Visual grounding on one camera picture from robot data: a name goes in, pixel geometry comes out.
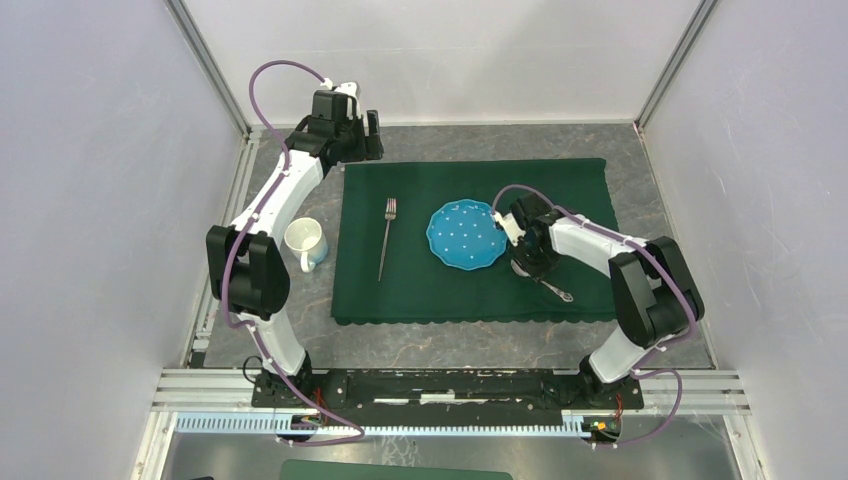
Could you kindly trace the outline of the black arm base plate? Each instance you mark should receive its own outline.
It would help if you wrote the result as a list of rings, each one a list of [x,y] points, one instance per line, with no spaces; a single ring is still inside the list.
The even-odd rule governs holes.
[[[253,379],[254,408],[307,408],[331,413],[326,426],[528,427],[554,426],[564,410],[592,415],[638,410],[638,381],[626,377],[592,387],[580,373],[552,369],[329,369],[300,375],[297,397],[277,375]]]

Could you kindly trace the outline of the blue polka dot plate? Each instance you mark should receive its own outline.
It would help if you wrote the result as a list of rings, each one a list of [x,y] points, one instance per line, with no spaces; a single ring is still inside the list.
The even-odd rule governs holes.
[[[507,250],[508,239],[485,202],[448,202],[431,215],[425,230],[430,251],[446,266],[474,271],[492,266]]]

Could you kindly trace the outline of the silver spoon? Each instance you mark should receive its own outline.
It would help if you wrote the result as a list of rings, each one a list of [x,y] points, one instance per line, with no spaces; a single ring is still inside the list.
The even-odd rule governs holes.
[[[532,280],[536,284],[544,286],[547,290],[549,290],[551,293],[556,295],[563,302],[572,303],[574,301],[574,297],[570,293],[565,292],[564,290],[552,285],[551,283],[547,282],[544,279],[532,277],[526,270],[524,270],[519,265],[519,263],[516,260],[511,260],[510,266],[511,266],[513,272],[516,273],[519,277]]]

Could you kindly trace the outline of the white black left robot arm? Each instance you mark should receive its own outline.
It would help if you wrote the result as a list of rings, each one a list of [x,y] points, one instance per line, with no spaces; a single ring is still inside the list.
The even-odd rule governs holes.
[[[247,331],[263,371],[277,379],[276,394],[290,407],[312,399],[314,381],[285,310],[291,282],[280,252],[284,233],[334,166],[378,160],[383,153],[378,113],[362,109],[359,85],[321,87],[253,201],[229,225],[214,225],[206,234],[218,315],[230,328]]]

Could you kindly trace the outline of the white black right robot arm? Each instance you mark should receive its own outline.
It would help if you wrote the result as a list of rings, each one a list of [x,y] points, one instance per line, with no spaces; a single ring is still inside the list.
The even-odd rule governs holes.
[[[565,257],[609,279],[617,326],[579,365],[575,396],[585,405],[606,406],[648,358],[696,332],[705,305],[672,238],[627,236],[535,190],[515,200],[508,213],[493,212],[492,217],[507,236],[513,270],[560,299],[569,296],[547,276]]]

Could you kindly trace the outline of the dark green cloth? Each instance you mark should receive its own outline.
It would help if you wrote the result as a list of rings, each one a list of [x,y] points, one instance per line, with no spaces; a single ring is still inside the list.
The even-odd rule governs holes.
[[[564,257],[542,282],[511,268],[491,210],[538,190],[616,228],[601,158],[348,166],[331,314],[341,325],[609,322],[601,272]]]

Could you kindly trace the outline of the silver fork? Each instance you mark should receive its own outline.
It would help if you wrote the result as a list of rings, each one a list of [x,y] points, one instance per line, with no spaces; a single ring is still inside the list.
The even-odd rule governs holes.
[[[387,247],[388,247],[388,240],[389,240],[389,235],[390,235],[391,224],[396,219],[396,217],[397,217],[397,199],[390,197],[386,201],[386,208],[385,208],[385,215],[384,215],[386,224],[385,224],[385,229],[384,229],[383,241],[382,241],[382,246],[381,246],[381,254],[380,254],[380,262],[379,262],[379,267],[378,267],[378,281],[381,281],[382,277],[383,277],[383,271],[384,271],[384,268],[385,268],[385,259],[386,259],[386,255],[387,255]]]

